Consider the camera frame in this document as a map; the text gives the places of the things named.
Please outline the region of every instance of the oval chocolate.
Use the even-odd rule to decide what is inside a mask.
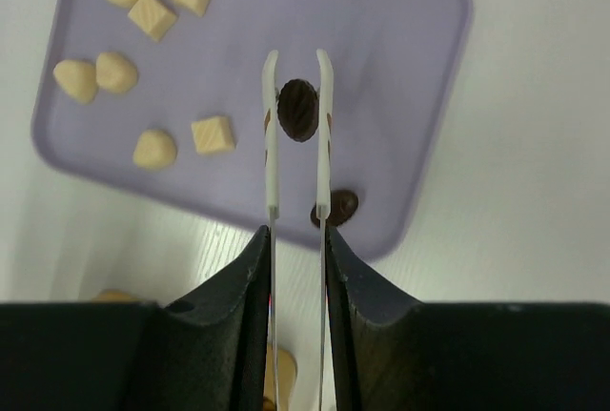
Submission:
[[[331,192],[331,213],[326,220],[329,227],[339,227],[354,216],[360,201],[358,195],[351,190],[341,189]],[[310,214],[312,223],[320,228],[320,219],[317,218],[315,206]]]
[[[317,130],[318,112],[317,92],[312,84],[293,79],[284,85],[277,99],[277,119],[291,139],[310,139]]]

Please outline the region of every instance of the chocolate on table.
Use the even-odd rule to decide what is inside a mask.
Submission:
[[[329,227],[339,227],[354,216],[359,205],[358,195],[347,189],[333,190],[331,192],[331,213],[326,220]],[[315,206],[310,214],[312,223],[320,228],[320,220],[317,218]]]
[[[284,85],[277,99],[277,119],[291,139],[310,139],[317,130],[318,112],[318,95],[312,84],[293,79]]]

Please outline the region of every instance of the dark chocolate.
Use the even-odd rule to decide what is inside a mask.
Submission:
[[[318,96],[312,84],[293,79],[284,85],[277,99],[277,119],[291,139],[310,139],[317,130],[318,113]]]
[[[329,227],[339,227],[354,216],[360,201],[358,195],[351,190],[341,189],[331,192],[331,214],[326,220]],[[317,218],[315,206],[310,215],[312,223],[320,228],[320,220]]]

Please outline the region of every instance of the white table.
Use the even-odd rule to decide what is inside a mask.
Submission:
[[[235,257],[248,233],[41,162],[29,125],[55,0],[1,3],[0,299],[111,287],[168,302]],[[610,301],[609,36],[608,0],[475,0],[415,220],[379,272],[425,300]],[[318,263],[278,254],[300,411],[316,395]]]

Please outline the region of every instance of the plastic tray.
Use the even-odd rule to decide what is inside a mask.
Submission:
[[[415,207],[471,0],[213,0],[203,18],[175,10],[178,22],[156,44],[104,0],[59,0],[33,119],[40,154],[62,171],[254,229],[267,221],[264,60],[279,50],[279,87],[295,77],[318,85],[315,50],[325,49],[335,67],[332,186],[360,197],[341,233],[366,259],[390,252]],[[100,92],[78,105],[52,69],[102,51],[124,52],[140,82],[125,96]],[[216,114],[232,119],[237,149],[199,156],[191,122]],[[138,136],[151,127],[179,147],[175,165],[156,174],[132,164]],[[298,144],[279,134],[278,235],[316,248],[317,136]]]

